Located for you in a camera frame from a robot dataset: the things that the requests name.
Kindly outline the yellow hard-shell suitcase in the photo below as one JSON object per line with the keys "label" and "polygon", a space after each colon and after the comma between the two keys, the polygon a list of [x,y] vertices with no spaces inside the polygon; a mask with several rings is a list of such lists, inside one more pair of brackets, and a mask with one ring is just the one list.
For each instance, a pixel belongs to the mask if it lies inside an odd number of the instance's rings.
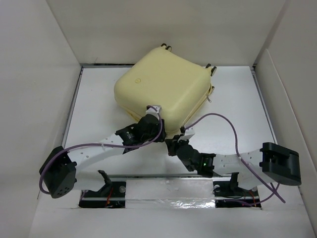
{"label": "yellow hard-shell suitcase", "polygon": [[211,64],[203,67],[183,59],[163,43],[116,81],[114,98],[135,121],[145,115],[146,106],[160,106],[165,132],[173,135],[213,92],[211,77],[216,69]]}

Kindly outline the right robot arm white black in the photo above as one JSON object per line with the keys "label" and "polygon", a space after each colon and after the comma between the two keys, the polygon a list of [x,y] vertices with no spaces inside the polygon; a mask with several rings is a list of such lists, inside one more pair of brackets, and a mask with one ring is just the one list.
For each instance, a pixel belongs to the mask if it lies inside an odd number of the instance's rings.
{"label": "right robot arm white black", "polygon": [[264,183],[276,182],[287,186],[302,183],[299,153],[271,142],[240,156],[199,152],[181,136],[165,142],[168,154],[178,157],[190,172],[196,171],[207,178],[236,174],[237,178],[229,182],[230,192],[235,195]]}

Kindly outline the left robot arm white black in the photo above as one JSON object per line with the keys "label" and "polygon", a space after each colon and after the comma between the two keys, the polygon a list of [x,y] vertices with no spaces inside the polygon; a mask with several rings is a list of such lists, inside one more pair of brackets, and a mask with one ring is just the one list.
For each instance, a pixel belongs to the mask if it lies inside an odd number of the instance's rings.
{"label": "left robot arm white black", "polygon": [[165,140],[164,119],[159,114],[147,114],[96,143],[84,143],[68,148],[55,147],[39,169],[39,188],[51,198],[61,198],[74,189],[76,173],[106,158],[120,156]]}

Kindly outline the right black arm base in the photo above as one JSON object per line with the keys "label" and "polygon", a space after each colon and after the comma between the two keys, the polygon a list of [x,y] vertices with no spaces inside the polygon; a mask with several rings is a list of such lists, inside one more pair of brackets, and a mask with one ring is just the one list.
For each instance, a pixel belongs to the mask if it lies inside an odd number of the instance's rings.
{"label": "right black arm base", "polygon": [[258,191],[238,187],[238,174],[231,175],[230,180],[213,182],[213,195],[216,208],[255,207],[261,208]]}

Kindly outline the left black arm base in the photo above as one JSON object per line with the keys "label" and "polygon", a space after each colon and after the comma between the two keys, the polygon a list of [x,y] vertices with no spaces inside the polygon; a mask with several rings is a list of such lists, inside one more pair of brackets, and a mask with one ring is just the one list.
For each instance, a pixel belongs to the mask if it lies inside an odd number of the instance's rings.
{"label": "left black arm base", "polygon": [[104,185],[98,190],[83,190],[79,199],[80,208],[125,208],[126,181],[112,181],[103,170],[98,173]]}

